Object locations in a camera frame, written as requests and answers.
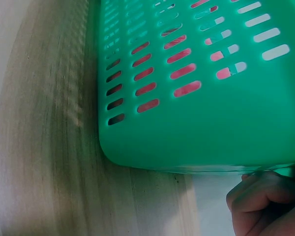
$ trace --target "wooden surface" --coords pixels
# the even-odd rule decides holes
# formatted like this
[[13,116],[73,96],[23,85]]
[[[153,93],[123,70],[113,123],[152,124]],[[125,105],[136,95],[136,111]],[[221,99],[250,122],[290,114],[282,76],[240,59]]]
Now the wooden surface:
[[199,236],[190,176],[103,157],[98,9],[0,0],[0,236]]

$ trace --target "green plastic basket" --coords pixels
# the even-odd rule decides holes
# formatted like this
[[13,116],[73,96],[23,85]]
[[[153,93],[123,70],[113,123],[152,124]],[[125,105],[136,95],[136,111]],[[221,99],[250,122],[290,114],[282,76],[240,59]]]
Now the green plastic basket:
[[99,138],[172,172],[295,163],[295,0],[106,0]]

